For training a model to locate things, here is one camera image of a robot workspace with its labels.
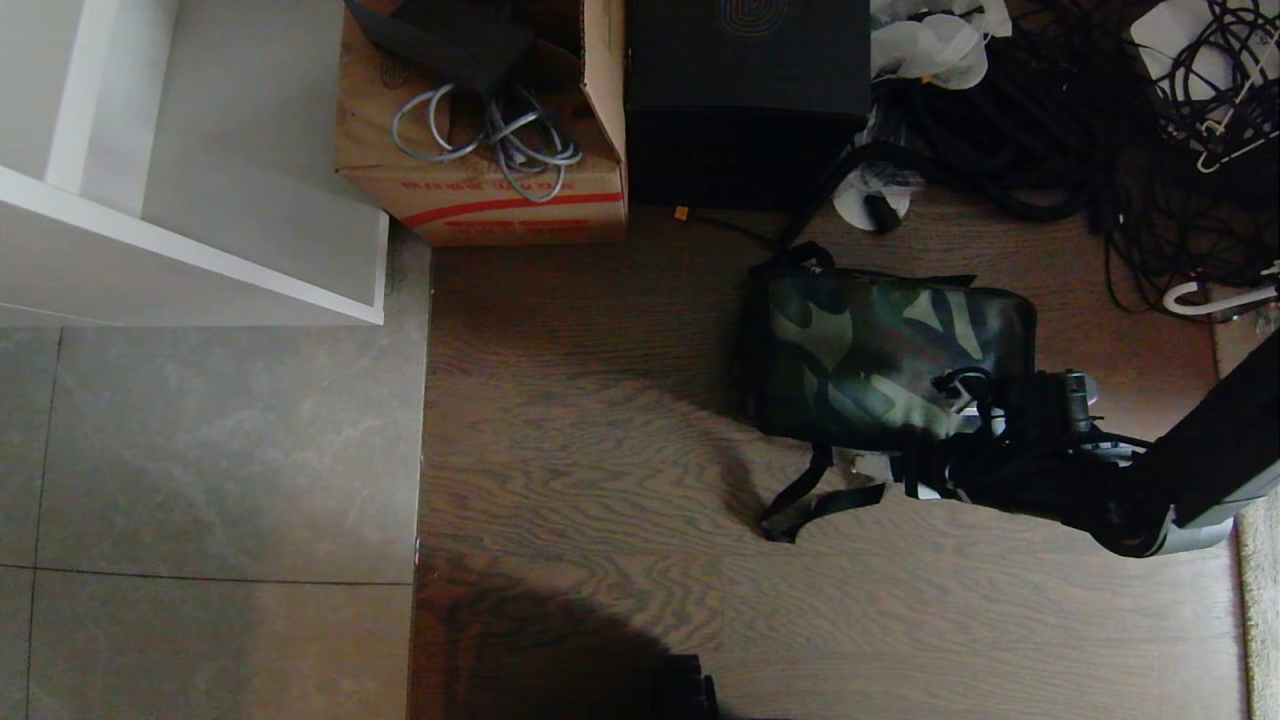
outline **white cable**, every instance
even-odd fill
[[[429,163],[457,160],[474,152],[481,142],[493,145],[498,168],[502,170],[502,176],[507,178],[511,188],[530,202],[547,202],[556,197],[564,186],[564,169],[582,160],[582,150],[575,142],[561,136],[559,128],[548,117],[547,110],[538,104],[527,90],[518,86],[515,86],[513,90],[517,94],[516,99],[529,105],[531,110],[515,120],[507,122],[503,110],[507,100],[511,99],[511,94],[507,96],[495,96],[485,108],[484,129],[466,145],[458,147],[449,145],[440,135],[440,128],[435,124],[435,110],[440,104],[440,99],[453,91],[453,83],[442,85],[436,90],[417,95],[401,105],[401,109],[396,111],[396,117],[392,118],[392,140],[406,155]],[[444,149],[444,152],[426,152],[410,147],[399,135],[399,127],[404,118],[424,102],[429,102],[426,108],[426,127],[435,142]],[[550,152],[532,150],[516,137],[516,131],[534,123],[541,123],[543,133],[553,149]],[[545,195],[532,195],[520,186],[517,176],[540,174],[547,170],[556,173],[556,182]]]

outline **floor tile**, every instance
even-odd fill
[[[428,264],[383,328],[68,329],[40,565],[411,582]]]
[[[31,628],[31,570],[0,568],[0,717],[22,717],[27,707],[27,632]]]
[[[412,592],[41,570],[31,720],[402,720]]]
[[[58,329],[0,328],[0,562],[31,565]]]

